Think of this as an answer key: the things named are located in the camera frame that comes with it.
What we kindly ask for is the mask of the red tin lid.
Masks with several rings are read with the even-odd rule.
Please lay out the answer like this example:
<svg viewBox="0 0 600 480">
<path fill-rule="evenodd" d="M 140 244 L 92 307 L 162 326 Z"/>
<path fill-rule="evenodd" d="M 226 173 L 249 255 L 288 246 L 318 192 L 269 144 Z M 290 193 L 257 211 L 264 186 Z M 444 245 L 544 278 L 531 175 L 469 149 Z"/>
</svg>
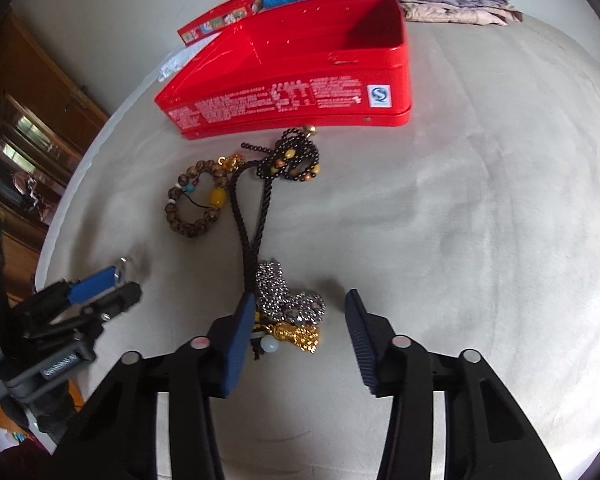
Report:
<svg viewBox="0 0 600 480">
<path fill-rule="evenodd" d="M 217 34 L 225 27 L 250 18 L 262 9 L 262 0 L 228 0 L 178 29 L 186 47 Z"/>
</svg>

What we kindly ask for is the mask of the red tin box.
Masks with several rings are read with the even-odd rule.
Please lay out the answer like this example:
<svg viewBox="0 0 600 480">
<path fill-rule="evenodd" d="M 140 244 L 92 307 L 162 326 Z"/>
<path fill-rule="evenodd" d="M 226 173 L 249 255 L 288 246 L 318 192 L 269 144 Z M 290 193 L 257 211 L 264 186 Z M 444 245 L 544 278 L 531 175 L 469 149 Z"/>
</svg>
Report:
<svg viewBox="0 0 600 480">
<path fill-rule="evenodd" d="M 301 126 L 399 127 L 413 104 L 398 0 L 303 0 L 230 26 L 155 103 L 189 140 Z"/>
</svg>

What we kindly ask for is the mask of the black cord gold pendant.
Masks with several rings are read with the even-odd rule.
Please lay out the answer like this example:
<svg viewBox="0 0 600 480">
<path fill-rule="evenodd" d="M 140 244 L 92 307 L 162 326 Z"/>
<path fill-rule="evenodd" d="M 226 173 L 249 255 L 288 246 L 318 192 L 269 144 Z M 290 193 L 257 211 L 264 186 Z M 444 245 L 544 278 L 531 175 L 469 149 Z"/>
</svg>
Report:
<svg viewBox="0 0 600 480">
<path fill-rule="evenodd" d="M 323 297 L 313 290 L 289 286 L 282 264 L 263 259 L 261 247 L 266 220 L 273 197 L 273 181 L 265 179 L 252 232 L 246 226 L 238 198 L 238 183 L 243 174 L 257 169 L 256 160 L 245 162 L 230 177 L 228 196 L 242 248 L 242 277 L 246 292 L 256 297 L 256 317 L 250 339 L 256 359 L 273 353 L 280 344 L 291 344 L 302 352 L 313 354 L 321 341 L 321 326 L 326 314 Z"/>
</svg>

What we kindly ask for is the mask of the white lace cloth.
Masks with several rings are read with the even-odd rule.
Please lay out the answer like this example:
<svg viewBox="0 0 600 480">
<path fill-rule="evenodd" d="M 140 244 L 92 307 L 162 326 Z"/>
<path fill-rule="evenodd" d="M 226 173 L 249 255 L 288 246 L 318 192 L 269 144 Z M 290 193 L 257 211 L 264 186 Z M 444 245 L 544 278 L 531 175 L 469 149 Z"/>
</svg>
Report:
<svg viewBox="0 0 600 480">
<path fill-rule="evenodd" d="M 211 36 L 196 42 L 196 44 L 192 44 L 189 47 L 179 50 L 178 52 L 170 54 L 159 67 L 158 81 L 163 82 L 178 73 L 197 54 L 204 50 L 204 48 L 207 47 L 214 38 L 215 36 Z"/>
</svg>

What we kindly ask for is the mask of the folded floral cloth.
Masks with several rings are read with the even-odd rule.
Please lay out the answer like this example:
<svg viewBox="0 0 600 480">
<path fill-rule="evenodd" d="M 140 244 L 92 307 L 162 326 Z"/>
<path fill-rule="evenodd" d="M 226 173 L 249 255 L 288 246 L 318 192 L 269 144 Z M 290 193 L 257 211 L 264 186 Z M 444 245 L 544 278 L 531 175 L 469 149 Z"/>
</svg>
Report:
<svg viewBox="0 0 600 480">
<path fill-rule="evenodd" d="M 508 0 L 398 0 L 405 21 L 507 26 L 524 16 Z"/>
</svg>

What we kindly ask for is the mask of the brown wooden cabinet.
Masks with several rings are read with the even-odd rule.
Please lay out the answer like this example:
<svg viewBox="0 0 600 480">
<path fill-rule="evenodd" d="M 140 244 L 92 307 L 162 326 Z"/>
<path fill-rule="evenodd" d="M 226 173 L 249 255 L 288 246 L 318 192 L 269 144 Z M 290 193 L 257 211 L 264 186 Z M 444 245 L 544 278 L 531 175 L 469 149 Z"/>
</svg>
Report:
<svg viewBox="0 0 600 480">
<path fill-rule="evenodd" d="M 7 10 L 0 17 L 0 221 L 10 302 L 32 294 L 56 208 L 107 119 Z"/>
</svg>

